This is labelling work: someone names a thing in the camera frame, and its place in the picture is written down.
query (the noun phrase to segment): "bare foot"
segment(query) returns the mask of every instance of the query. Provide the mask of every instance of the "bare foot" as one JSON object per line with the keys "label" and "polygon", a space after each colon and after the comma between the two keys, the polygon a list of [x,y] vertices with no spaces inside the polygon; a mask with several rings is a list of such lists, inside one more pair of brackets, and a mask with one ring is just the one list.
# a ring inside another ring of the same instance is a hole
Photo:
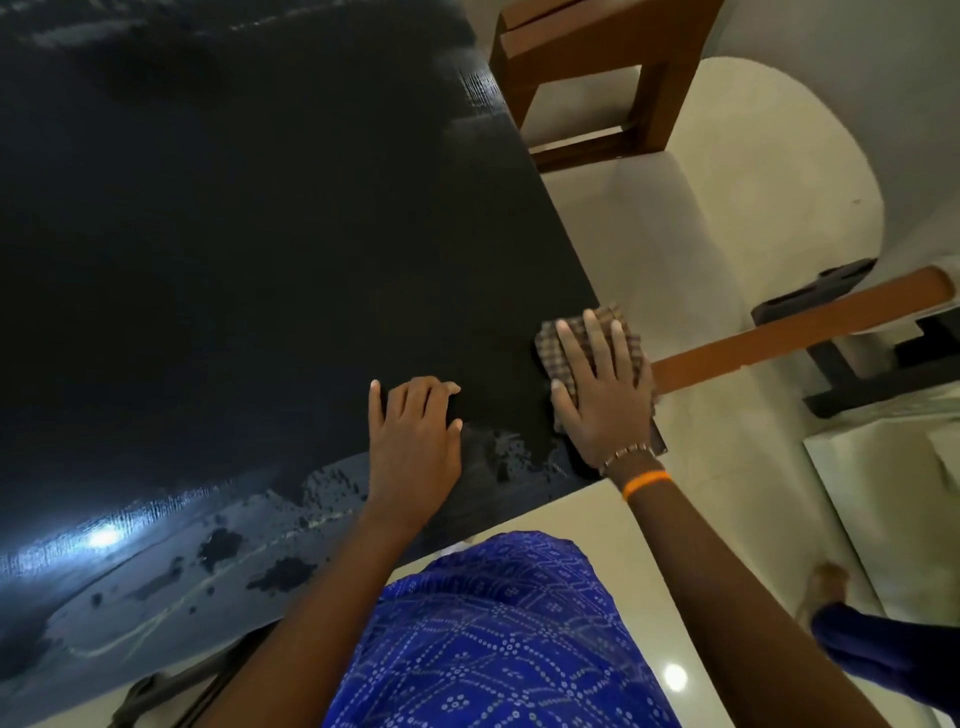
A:
{"label": "bare foot", "polygon": [[806,594],[797,612],[797,622],[807,632],[813,616],[828,604],[847,601],[850,575],[841,566],[829,561],[815,567],[806,581]]}

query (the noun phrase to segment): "orange bracelet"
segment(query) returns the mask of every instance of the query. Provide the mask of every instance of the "orange bracelet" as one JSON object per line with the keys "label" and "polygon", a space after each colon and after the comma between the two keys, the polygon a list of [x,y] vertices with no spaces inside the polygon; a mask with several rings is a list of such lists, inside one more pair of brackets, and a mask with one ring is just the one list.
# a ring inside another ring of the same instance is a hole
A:
{"label": "orange bracelet", "polygon": [[673,478],[667,473],[667,471],[649,471],[643,475],[638,475],[633,480],[629,480],[625,486],[623,486],[623,499],[626,500],[634,493],[636,493],[644,485],[650,485],[651,483],[659,483],[661,480],[670,480],[673,481]]}

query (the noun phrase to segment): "black table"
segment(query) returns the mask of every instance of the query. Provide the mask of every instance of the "black table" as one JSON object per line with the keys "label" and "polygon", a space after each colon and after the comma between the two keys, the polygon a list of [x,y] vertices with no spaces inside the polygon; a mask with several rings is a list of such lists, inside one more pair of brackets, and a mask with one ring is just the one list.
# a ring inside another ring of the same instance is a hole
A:
{"label": "black table", "polygon": [[595,299],[455,5],[17,7],[4,726],[279,618],[365,499],[375,376],[463,386],[464,476],[405,560],[586,483],[532,338]]}

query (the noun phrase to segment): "dark blue pants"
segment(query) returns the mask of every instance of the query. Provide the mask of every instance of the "dark blue pants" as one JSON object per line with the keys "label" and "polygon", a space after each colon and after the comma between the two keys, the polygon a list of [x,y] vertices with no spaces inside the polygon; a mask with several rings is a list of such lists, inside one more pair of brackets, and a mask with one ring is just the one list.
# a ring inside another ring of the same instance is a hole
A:
{"label": "dark blue pants", "polygon": [[960,628],[870,617],[846,604],[824,607],[810,626],[845,672],[943,711],[960,726]]}

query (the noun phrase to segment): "checkered cloth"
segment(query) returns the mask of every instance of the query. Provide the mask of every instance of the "checkered cloth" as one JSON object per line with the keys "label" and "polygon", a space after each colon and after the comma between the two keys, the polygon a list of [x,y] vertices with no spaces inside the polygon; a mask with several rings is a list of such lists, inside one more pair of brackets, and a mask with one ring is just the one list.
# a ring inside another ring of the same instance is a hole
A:
{"label": "checkered cloth", "polygon": [[[627,336],[627,347],[630,349],[630,358],[634,362],[634,383],[638,382],[640,378],[640,368],[643,366],[643,350],[640,348],[639,335],[630,333],[630,327],[627,325],[626,320],[623,318],[623,313],[616,303],[601,306],[595,309],[594,313],[596,314],[597,321],[600,323],[600,328],[603,329],[604,336],[607,338],[607,343],[611,347],[613,346],[613,341],[610,326],[614,321],[620,322],[620,325],[623,327],[623,332]],[[577,316],[576,318],[565,320],[569,324],[570,330],[573,331],[573,335],[577,337],[580,348],[583,349],[584,354],[587,355],[590,367],[595,370],[593,349],[590,346],[587,336],[587,325],[584,323],[584,317]],[[573,379],[573,372],[570,370],[570,364],[566,360],[564,345],[560,343],[560,337],[557,335],[556,321],[544,321],[540,325],[540,333],[534,337],[534,346],[537,348],[537,355],[540,357],[540,362],[543,364],[543,369],[546,370],[547,376],[563,382],[566,390],[570,393],[570,398],[573,400],[574,405],[576,405],[577,383]],[[554,414],[553,418],[553,428],[556,432],[564,432],[564,426],[556,414]],[[651,448],[654,454],[660,455],[666,452],[666,445],[660,437],[660,432],[657,430],[656,424],[653,422],[651,422],[651,440]]]}

